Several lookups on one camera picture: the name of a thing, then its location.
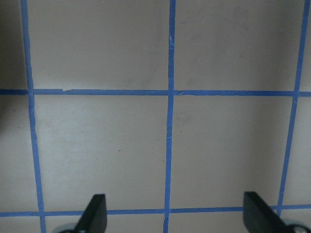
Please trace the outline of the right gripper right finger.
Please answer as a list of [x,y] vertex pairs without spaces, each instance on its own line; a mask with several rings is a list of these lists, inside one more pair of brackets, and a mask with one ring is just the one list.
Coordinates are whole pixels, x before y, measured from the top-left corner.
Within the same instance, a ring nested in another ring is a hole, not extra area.
[[244,192],[242,219],[249,233],[285,233],[286,224],[256,192]]

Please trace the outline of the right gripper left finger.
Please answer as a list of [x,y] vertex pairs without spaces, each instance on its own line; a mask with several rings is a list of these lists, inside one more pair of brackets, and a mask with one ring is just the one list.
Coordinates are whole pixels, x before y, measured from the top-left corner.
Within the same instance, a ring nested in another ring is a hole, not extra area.
[[105,194],[92,197],[87,208],[74,228],[75,233],[104,233],[107,228]]

